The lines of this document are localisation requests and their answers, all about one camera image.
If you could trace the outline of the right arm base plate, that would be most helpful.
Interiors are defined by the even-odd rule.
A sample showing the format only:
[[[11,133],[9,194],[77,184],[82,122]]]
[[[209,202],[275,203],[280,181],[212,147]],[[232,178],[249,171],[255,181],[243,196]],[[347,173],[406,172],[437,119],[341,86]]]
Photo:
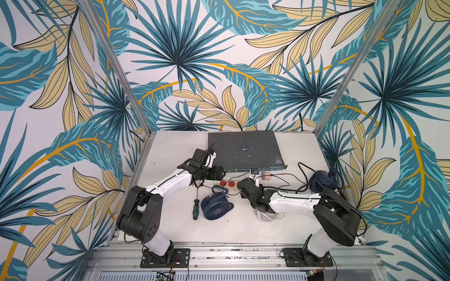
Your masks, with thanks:
[[[302,268],[329,268],[334,266],[332,257],[327,252],[324,257],[318,258],[302,248],[283,248],[279,256],[285,261],[286,267]]]

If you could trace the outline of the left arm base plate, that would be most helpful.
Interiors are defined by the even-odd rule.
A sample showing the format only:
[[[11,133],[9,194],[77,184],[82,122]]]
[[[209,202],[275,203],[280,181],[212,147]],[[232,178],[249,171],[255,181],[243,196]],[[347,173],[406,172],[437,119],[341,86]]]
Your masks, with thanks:
[[[164,256],[158,256],[144,248],[140,268],[188,268],[190,257],[189,248],[171,248]]]

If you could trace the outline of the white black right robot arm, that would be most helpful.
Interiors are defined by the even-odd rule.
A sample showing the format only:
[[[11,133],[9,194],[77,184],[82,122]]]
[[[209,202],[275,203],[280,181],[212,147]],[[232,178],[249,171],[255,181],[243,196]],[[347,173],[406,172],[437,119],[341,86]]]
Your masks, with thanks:
[[[260,213],[292,213],[317,219],[321,228],[304,243],[301,252],[304,261],[311,263],[323,258],[335,246],[352,247],[355,244],[362,215],[331,189],[303,196],[289,195],[279,189],[264,190],[251,178],[239,182],[237,188],[241,197]]]

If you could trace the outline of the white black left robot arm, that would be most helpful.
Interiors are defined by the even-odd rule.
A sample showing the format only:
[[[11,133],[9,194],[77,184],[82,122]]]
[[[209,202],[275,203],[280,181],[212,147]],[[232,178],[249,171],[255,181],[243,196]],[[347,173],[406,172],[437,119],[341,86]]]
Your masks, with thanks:
[[[125,235],[135,238],[151,253],[167,256],[173,244],[159,230],[164,203],[197,181],[221,181],[225,175],[221,166],[205,166],[189,159],[154,185],[132,187],[124,200],[116,227]]]

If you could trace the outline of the beige red power strip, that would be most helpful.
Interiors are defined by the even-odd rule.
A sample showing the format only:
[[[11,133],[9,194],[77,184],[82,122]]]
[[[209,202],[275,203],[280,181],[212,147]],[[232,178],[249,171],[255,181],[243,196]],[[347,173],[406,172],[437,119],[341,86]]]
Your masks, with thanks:
[[[240,183],[240,181],[235,181],[235,180],[221,180],[219,182],[219,185],[221,187],[227,187],[227,188],[235,189],[238,186],[239,183]]]

